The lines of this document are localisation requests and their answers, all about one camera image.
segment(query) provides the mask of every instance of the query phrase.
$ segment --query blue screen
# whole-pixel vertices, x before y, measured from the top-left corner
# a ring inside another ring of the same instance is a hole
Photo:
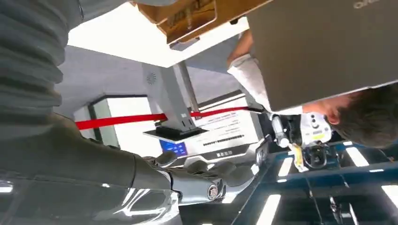
[[[161,148],[163,152],[173,151],[177,154],[178,157],[188,155],[185,143],[174,144],[171,142],[166,142],[163,140],[159,140],[161,143]]]

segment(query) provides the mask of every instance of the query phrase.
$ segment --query gray laptop lid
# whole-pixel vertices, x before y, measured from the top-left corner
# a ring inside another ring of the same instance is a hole
[[[274,111],[398,80],[397,0],[274,0],[248,21]]]

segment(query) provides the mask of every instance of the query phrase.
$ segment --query man's ear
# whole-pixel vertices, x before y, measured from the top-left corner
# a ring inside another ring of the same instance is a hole
[[[340,118],[337,112],[330,111],[326,117],[328,118],[328,121],[332,125],[337,125],[340,123]]]

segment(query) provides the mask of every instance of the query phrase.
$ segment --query red barrier tape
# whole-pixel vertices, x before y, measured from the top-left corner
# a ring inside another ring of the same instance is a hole
[[[248,110],[248,107],[233,107],[226,109],[219,109],[209,112],[192,112],[192,117],[206,117],[212,116],[220,113],[227,113],[231,111],[238,110]],[[167,117],[164,113],[161,114],[148,114],[148,115],[136,115],[136,116],[122,116],[122,117],[113,117],[113,118],[104,118],[97,120],[86,120],[76,122],[79,130],[92,129],[92,128],[100,128],[105,126],[123,124],[123,123],[133,123],[133,122],[143,122],[143,121],[153,121],[153,120],[167,120]]]

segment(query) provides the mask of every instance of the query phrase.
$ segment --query man's hair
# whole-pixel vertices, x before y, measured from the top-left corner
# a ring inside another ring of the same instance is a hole
[[[398,140],[398,83],[364,90],[338,111],[340,123],[332,127],[345,139],[374,148]]]

